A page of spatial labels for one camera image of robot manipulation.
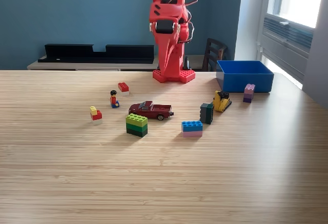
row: purple lego brick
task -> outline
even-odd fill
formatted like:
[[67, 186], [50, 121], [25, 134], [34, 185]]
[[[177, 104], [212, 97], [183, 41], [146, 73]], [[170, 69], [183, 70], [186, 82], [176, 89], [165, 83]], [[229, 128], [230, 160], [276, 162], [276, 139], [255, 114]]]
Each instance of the purple lego brick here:
[[252, 100], [251, 100], [250, 98], [245, 98], [245, 97], [244, 97], [244, 100], [243, 100], [243, 102], [245, 102], [245, 103], [251, 103], [251, 102], [252, 102]]
[[183, 132], [182, 136], [184, 138], [186, 138], [186, 137], [202, 137], [203, 136], [203, 131]]
[[244, 93], [244, 98], [250, 98], [250, 99], [253, 99], [254, 95], [253, 94], [247, 94], [247, 93]]
[[253, 94], [254, 91], [255, 91], [255, 85], [247, 84], [247, 86], [245, 87], [244, 93], [245, 94]]

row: chair backrest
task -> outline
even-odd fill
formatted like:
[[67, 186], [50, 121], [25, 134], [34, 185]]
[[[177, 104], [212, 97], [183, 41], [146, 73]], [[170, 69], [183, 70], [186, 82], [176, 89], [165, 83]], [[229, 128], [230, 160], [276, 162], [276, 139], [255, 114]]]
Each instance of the chair backrest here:
[[206, 49], [204, 54], [204, 61], [202, 66], [202, 71], [208, 72], [209, 70], [209, 61], [211, 70], [216, 71], [217, 60], [222, 60], [227, 46], [220, 41], [217, 41], [213, 38], [208, 38], [206, 43]]

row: toy car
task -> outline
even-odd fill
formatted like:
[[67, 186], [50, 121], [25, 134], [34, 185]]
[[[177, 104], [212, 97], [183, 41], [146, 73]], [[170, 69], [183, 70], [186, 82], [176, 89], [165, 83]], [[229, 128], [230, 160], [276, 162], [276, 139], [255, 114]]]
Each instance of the toy car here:
[[163, 120], [174, 115], [171, 105], [154, 105], [152, 101], [145, 101], [141, 104], [131, 105], [129, 114], [142, 115], [147, 118], [157, 118]]

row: blue box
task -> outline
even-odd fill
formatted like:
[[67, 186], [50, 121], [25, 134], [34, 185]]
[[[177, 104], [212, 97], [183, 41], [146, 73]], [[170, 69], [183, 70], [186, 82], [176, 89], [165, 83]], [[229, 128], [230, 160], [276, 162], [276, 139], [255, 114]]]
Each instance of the blue box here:
[[244, 92], [247, 84], [255, 92], [270, 92], [274, 73], [260, 61], [217, 61], [216, 79], [224, 92]]
[[183, 121], [181, 122], [181, 131], [182, 132], [203, 131], [203, 123], [201, 123], [199, 120]]

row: toy car wheel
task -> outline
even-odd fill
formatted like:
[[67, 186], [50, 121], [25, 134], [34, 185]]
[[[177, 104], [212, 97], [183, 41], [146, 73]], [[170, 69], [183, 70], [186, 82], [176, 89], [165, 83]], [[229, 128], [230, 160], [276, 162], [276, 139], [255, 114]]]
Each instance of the toy car wheel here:
[[163, 115], [158, 115], [158, 116], [157, 116], [157, 119], [159, 119], [159, 120], [164, 120], [164, 116], [163, 116]]

